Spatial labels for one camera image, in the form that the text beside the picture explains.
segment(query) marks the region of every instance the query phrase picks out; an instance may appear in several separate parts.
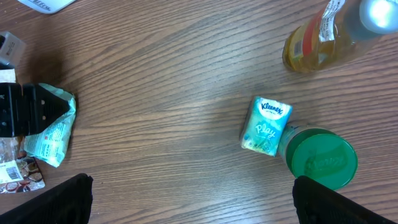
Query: green container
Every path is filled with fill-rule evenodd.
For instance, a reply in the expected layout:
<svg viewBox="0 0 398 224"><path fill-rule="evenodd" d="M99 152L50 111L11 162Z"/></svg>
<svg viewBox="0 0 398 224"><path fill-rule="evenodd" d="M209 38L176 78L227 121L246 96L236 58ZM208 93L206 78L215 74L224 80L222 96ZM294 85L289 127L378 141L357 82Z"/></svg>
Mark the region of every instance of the green container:
<svg viewBox="0 0 398 224"><path fill-rule="evenodd" d="M358 168L358 158L348 141L311 124L288 123L278 152L295 177L306 175L332 190L347 185Z"/></svg>

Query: wooden table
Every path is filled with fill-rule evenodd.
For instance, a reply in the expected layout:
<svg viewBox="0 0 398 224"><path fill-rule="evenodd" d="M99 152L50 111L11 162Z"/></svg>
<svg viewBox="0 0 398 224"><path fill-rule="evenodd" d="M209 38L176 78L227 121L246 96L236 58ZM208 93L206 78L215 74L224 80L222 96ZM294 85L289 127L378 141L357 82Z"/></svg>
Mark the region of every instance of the wooden table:
<svg viewBox="0 0 398 224"><path fill-rule="evenodd" d="M76 94L66 159L46 188L0 195L5 212L80 172L90 223L298 223L279 157L241 149L255 95L294 106L359 157L338 192L398 222L398 35L316 74L288 72L285 39L327 1L85 0L54 15L0 2L0 28L27 43L20 83Z"/></svg>

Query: kleenex logo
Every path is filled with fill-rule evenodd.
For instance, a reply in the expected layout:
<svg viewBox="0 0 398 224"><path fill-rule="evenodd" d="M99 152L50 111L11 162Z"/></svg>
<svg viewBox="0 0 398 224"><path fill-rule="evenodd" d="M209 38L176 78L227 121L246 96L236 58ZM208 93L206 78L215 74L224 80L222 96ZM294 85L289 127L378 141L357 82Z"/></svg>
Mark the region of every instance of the kleenex logo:
<svg viewBox="0 0 398 224"><path fill-rule="evenodd" d="M262 107L263 110L264 109L273 110L276 113L278 113L279 115L282 115L282 112L283 112L282 109L280 109L278 107L275 107L275 106L271 106L269 103L263 103L263 104L261 104L261 107Z"/></svg>
<svg viewBox="0 0 398 224"><path fill-rule="evenodd" d="M258 98L256 104L260 114L266 119L278 120L289 113L289 106L275 100Z"/></svg>

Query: tissue pack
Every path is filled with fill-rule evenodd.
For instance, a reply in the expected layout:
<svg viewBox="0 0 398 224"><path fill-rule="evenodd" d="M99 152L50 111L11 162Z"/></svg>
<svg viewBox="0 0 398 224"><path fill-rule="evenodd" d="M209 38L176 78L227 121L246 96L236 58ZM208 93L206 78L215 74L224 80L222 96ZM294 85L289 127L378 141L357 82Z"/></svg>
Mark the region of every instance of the tissue pack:
<svg viewBox="0 0 398 224"><path fill-rule="evenodd" d="M254 97L240 136L241 147L275 156L292 110L276 100Z"/></svg>

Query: black object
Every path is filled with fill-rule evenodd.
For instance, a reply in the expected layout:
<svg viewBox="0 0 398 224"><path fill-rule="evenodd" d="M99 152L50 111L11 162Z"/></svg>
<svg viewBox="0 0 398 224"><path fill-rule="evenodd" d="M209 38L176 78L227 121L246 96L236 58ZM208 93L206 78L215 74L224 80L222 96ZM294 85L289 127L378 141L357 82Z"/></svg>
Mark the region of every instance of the black object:
<svg viewBox="0 0 398 224"><path fill-rule="evenodd" d="M2 224L87 224L93 179L78 174L51 190L0 215Z"/></svg>
<svg viewBox="0 0 398 224"><path fill-rule="evenodd" d="M2 45L5 43L6 41L6 37L4 37L3 35L0 35L0 49L2 47Z"/></svg>
<svg viewBox="0 0 398 224"><path fill-rule="evenodd" d="M68 101L40 85L0 83L0 137L39 134L68 111Z"/></svg>
<svg viewBox="0 0 398 224"><path fill-rule="evenodd" d="M306 176L295 180L293 199L300 224L396 224Z"/></svg>

